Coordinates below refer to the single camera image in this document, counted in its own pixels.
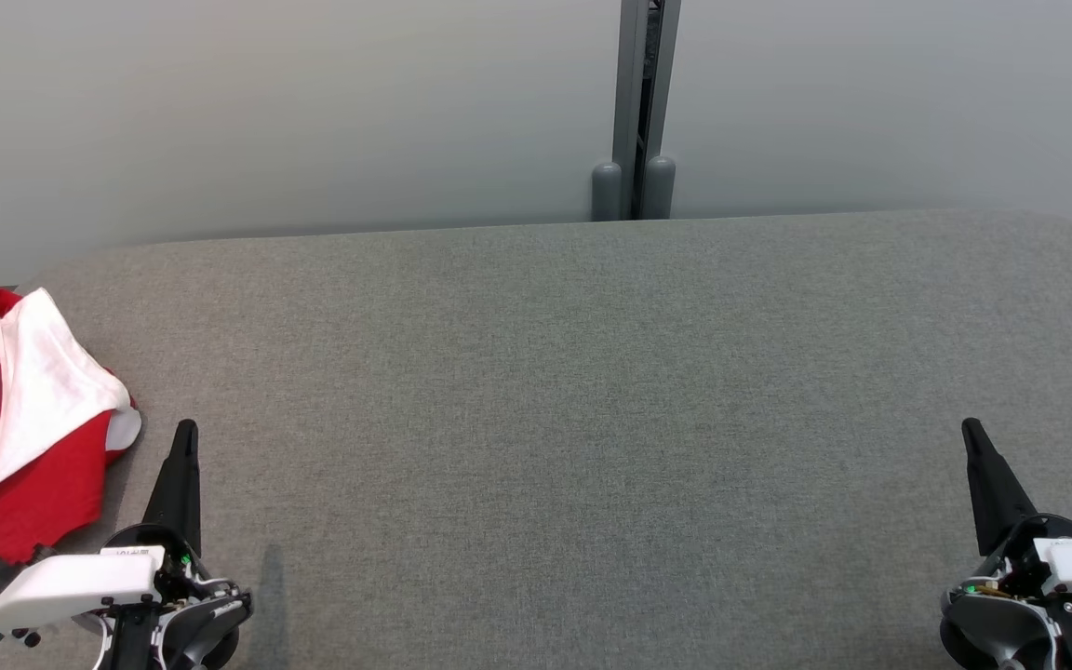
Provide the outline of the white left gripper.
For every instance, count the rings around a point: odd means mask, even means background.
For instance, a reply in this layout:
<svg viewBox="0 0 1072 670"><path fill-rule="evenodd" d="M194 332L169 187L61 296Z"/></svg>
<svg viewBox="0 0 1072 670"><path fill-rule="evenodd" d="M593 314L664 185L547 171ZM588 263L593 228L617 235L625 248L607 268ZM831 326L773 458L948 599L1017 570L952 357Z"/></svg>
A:
<svg viewBox="0 0 1072 670"><path fill-rule="evenodd" d="M176 425L138 525L94 553L60 553L26 567L0 591L0 632L131 606L187 605L212 596L200 556L197 425Z"/></svg>

